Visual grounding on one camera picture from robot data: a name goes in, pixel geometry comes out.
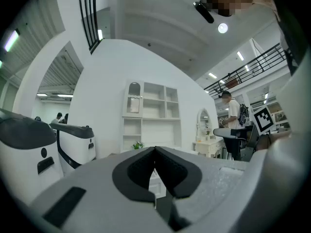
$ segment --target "backpack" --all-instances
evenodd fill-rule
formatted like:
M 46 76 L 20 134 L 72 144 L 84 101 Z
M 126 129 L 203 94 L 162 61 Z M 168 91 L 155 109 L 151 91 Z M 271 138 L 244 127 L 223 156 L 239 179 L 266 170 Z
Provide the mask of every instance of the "backpack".
M 244 125 L 247 117 L 249 117 L 248 107 L 245 104 L 240 104 L 240 118 L 238 119 L 238 121 L 241 126 Z

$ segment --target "man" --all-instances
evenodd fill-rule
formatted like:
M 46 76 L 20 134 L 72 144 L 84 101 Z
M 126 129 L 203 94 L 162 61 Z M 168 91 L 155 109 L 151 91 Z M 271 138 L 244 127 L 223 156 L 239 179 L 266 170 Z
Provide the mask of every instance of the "man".
M 235 130 L 241 128 L 239 123 L 240 104 L 235 99 L 232 98 L 230 92 L 228 91 L 224 91 L 221 98 L 224 104 L 229 105 L 229 115 L 228 119 L 223 120 L 219 126 L 222 127 L 228 124 L 228 128 L 230 129 Z M 224 141 L 228 153 L 231 153 L 232 158 L 235 161 L 240 161 L 241 160 L 240 141 L 237 139 L 228 139 L 228 138 L 224 138 Z
M 201 0 L 201 3 L 207 9 L 224 17 L 235 14 L 237 10 L 248 9 L 252 4 L 261 4 L 271 8 L 281 29 L 281 46 L 284 49 L 290 73 L 293 75 L 309 46 L 307 41 L 309 29 L 301 26 L 301 21 L 306 20 L 306 16 L 297 13 L 309 7 L 309 5 L 304 6 L 308 0 L 299 1 L 301 2 L 295 3 L 293 0 Z
M 59 123 L 67 124 L 68 122 L 68 113 L 65 115 L 65 118 L 61 120 Z
M 51 123 L 59 123 L 60 118 L 63 116 L 60 112 L 58 112 L 57 117 L 52 120 Z

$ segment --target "ceiling light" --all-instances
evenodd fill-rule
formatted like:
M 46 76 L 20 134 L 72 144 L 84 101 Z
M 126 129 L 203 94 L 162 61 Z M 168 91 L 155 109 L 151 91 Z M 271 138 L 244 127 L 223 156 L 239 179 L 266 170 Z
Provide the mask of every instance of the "ceiling light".
M 73 95 L 59 95 L 59 94 L 57 95 L 61 98 L 72 98 L 73 97 Z
M 101 29 L 98 30 L 98 38 L 100 41 L 103 39 L 103 32 Z
M 216 77 L 214 74 L 212 74 L 211 72 L 209 73 L 209 76 L 211 76 L 211 77 L 217 79 L 217 77 Z
M 238 56 L 240 57 L 240 59 L 243 61 L 244 58 L 243 58 L 243 56 L 241 55 L 241 53 L 240 53 L 240 52 L 237 52 L 237 54 L 238 54 Z
M 228 26 L 225 23 L 221 23 L 218 26 L 219 33 L 226 33 L 228 31 Z
M 7 52 L 11 49 L 14 42 L 17 40 L 18 35 L 19 35 L 19 32 L 17 29 L 14 30 L 13 33 L 11 34 L 9 40 L 7 41 L 7 43 L 5 44 L 5 47 L 4 47 Z

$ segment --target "black railing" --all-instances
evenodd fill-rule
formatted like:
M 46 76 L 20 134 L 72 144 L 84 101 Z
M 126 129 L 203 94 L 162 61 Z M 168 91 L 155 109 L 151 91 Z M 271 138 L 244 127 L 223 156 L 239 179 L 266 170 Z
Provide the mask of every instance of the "black railing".
M 285 53 L 280 44 L 276 44 L 257 58 L 246 63 L 234 72 L 229 73 L 227 76 L 206 87 L 204 90 L 208 91 L 208 94 L 212 97 L 220 95 L 223 91 L 227 91 L 242 84 L 243 82 L 275 67 L 283 61 L 286 61 Z
M 96 0 L 79 0 L 82 24 L 91 54 L 100 43 L 98 36 Z

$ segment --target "vanity table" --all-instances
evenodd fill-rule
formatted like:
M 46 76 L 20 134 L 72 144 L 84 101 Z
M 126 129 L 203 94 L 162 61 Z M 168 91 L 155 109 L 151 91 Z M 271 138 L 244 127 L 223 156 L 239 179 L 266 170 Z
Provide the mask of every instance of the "vanity table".
M 222 155 L 223 148 L 225 148 L 225 142 L 222 137 L 216 137 L 208 141 L 193 142 L 193 149 L 206 155 L 206 157 L 215 158 L 217 155 Z

